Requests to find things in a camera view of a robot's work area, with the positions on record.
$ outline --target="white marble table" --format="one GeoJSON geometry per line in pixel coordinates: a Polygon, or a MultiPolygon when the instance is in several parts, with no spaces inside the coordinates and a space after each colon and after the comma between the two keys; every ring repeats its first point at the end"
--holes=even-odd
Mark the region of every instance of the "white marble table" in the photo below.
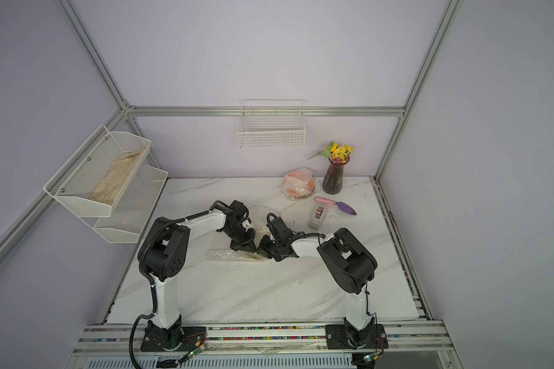
{"type": "MultiPolygon", "coordinates": [[[[312,196],[298,201],[285,198],[281,178],[168,180],[152,221],[161,216],[173,219],[195,214],[208,209],[215,200],[228,204],[239,200],[249,208],[263,205],[281,211],[283,220],[295,232],[314,232],[307,226],[314,197],[343,201],[358,215],[350,216],[329,206],[320,232],[346,227],[377,260],[375,276],[368,283],[370,312],[377,312],[379,321],[417,319],[419,314],[369,178],[345,178],[343,190],[334,196],[322,192],[320,180],[316,178],[317,189],[312,196]]],[[[321,259],[287,258],[279,263],[208,260],[210,249],[229,247],[230,239],[222,232],[209,232],[190,242],[177,284],[183,322],[342,320],[345,292],[321,259]]],[[[151,310],[148,281],[138,272],[134,259],[107,323],[133,323],[139,314],[151,310]]]]}

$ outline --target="orange object in bubble wrap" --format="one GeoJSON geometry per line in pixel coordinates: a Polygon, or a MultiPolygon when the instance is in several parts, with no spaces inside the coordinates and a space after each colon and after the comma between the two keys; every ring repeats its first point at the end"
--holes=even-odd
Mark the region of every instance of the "orange object in bubble wrap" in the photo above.
{"type": "Polygon", "coordinates": [[[287,173],[283,177],[283,193],[290,200],[306,198],[314,190],[312,171],[308,168],[299,168],[287,173]]]}

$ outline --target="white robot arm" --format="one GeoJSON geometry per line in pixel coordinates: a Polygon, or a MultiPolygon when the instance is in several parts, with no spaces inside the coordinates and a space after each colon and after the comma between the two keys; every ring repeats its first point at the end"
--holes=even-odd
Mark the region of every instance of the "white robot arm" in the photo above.
{"type": "MultiPolygon", "coordinates": [[[[267,226],[271,236],[264,236],[256,247],[248,209],[239,201],[229,206],[216,201],[207,211],[177,220],[156,219],[138,253],[139,270],[150,282],[153,305],[152,314],[140,315],[134,324],[135,327],[140,319],[149,319],[145,332],[148,339],[144,339],[141,351],[173,351],[182,347],[185,332],[181,328],[177,287],[173,281],[184,265],[188,242],[211,231],[226,233],[233,250],[256,252],[277,262],[286,257],[322,258],[346,292],[344,332],[337,338],[338,343],[353,349],[370,347],[371,336],[378,334],[377,324],[367,312],[366,295],[366,284],[377,268],[374,257],[346,228],[329,235],[293,232],[274,214],[267,215],[267,226]]],[[[132,350],[130,342],[130,356],[133,356],[132,350]]]]}

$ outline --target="purple wall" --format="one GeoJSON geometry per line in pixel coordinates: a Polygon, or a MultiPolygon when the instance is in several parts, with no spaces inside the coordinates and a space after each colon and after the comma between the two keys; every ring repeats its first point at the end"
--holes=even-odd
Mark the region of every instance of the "purple wall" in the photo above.
{"type": "Polygon", "coordinates": [[[171,178],[280,177],[306,166],[324,175],[328,160],[310,158],[330,141],[354,146],[346,175],[374,175],[395,117],[307,117],[303,148],[240,149],[239,117],[139,117],[152,150],[171,178]]]}
{"type": "MultiPolygon", "coordinates": [[[[115,110],[54,1],[0,1],[0,236],[115,110]]],[[[131,250],[52,205],[0,269],[0,368],[64,367],[131,250]]]]}
{"type": "Polygon", "coordinates": [[[554,0],[464,1],[382,182],[464,367],[554,368],[554,0]]]}
{"type": "Polygon", "coordinates": [[[403,106],[447,0],[76,0],[134,105],[403,106]]]}

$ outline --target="black mounting plate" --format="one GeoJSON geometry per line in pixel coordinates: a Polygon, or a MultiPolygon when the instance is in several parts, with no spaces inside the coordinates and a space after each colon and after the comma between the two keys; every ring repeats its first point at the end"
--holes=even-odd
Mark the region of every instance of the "black mounting plate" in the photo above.
{"type": "MultiPolygon", "coordinates": [[[[180,346],[175,351],[181,351],[181,352],[191,352],[195,350],[195,343],[193,341],[197,341],[197,337],[200,336],[200,341],[205,340],[205,336],[203,334],[196,335],[192,337],[188,337],[188,339],[192,341],[186,341],[185,337],[191,336],[193,334],[197,334],[200,332],[207,332],[206,327],[181,327],[183,330],[183,340],[181,341],[180,346]]],[[[163,341],[155,337],[154,335],[146,334],[143,337],[142,346],[139,348],[142,352],[173,352],[173,351],[166,351],[163,349],[163,341]]]]}
{"type": "MultiPolygon", "coordinates": [[[[338,350],[341,348],[352,348],[347,345],[346,329],[343,324],[340,325],[327,325],[326,330],[326,346],[331,350],[338,350]]],[[[375,325],[370,334],[369,341],[362,348],[382,348],[382,343],[377,338],[381,339],[384,347],[388,348],[386,331],[381,324],[375,325]]]]}

